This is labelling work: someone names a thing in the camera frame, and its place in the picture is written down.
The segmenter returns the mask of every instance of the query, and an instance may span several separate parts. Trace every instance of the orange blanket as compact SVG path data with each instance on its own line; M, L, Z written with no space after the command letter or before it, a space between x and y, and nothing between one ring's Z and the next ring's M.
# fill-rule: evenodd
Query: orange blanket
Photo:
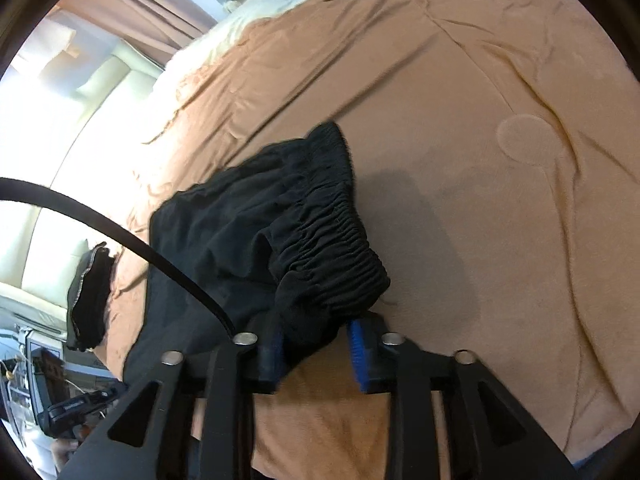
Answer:
M430 351L471 348L571 460L640 410L640 85L575 0L309 0L194 74L143 150L128 227L176 190L334 119L392 279L376 305ZM121 373L145 265L125 251L98 349ZM383 477L384 397L338 340L256 397L254 465Z

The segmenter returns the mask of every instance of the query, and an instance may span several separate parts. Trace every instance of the circular imprint on blanket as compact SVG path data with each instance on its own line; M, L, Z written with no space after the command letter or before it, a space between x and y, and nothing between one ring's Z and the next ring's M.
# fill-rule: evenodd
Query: circular imprint on blanket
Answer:
M534 115L514 115L498 126L498 144L513 160L548 168L562 152L553 126Z

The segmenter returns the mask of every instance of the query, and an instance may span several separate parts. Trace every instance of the white sofa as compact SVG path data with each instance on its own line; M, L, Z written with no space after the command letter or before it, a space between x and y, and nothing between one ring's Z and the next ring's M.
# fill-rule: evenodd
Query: white sofa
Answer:
M24 178L108 210L118 199L118 183L111 178L118 150L135 134L132 117L160 73L153 62L120 42L75 92L79 113L71 130L60 137L62 146L57 143L52 150L53 160L47 159L45 168L42 163L33 168L37 178L30 178L29 164L37 162L29 153L15 154L24 158ZM20 325L64 338L66 293L79 258L105 237L55 212L24 204L0 202L0 222L0 309Z

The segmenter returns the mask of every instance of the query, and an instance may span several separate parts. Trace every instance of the black strap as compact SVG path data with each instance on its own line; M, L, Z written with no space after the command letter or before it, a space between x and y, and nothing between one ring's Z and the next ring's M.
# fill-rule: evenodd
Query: black strap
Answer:
M174 264L153 250L149 245L145 244L136 235L120 227L116 222L109 220L106 216L48 187L12 178L0 177L0 200L21 202L51 209L74 220L78 220L96 231L100 231L102 234L123 245L123 247L136 253L143 260L148 261L207 307L207 309L218 318L219 322L222 323L229 337L233 337L236 333L236 328L230 317L197 283L185 276Z

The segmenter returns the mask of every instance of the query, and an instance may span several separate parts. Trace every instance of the metal bolt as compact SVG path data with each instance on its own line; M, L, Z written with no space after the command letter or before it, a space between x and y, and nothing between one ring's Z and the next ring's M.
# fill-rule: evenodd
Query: metal bolt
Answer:
M471 365L478 360L476 354L469 350L458 350L454 357L461 365Z
M179 365L183 359L184 359L184 356L180 352L177 352L175 350L169 350L168 352L165 352L164 354L162 354L163 365L169 365L169 366Z
M382 343L388 346L397 346L404 343L404 336L398 332L387 332L382 335Z
M242 346L249 346L258 341L258 336L252 332L240 332L234 336L234 343Z

